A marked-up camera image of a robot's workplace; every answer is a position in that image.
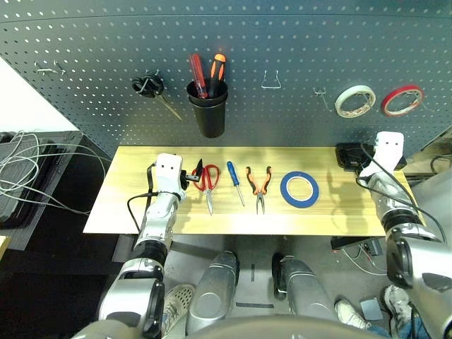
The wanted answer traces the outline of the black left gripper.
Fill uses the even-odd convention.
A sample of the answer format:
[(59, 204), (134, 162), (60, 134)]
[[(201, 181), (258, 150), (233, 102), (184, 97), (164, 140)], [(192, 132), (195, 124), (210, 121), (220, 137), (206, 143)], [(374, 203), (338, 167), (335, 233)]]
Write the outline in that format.
[(180, 185), (181, 188), (186, 191), (189, 186), (189, 181), (199, 182), (203, 174), (203, 161), (199, 160), (196, 168), (191, 174), (186, 174), (186, 170), (182, 169), (180, 172)]

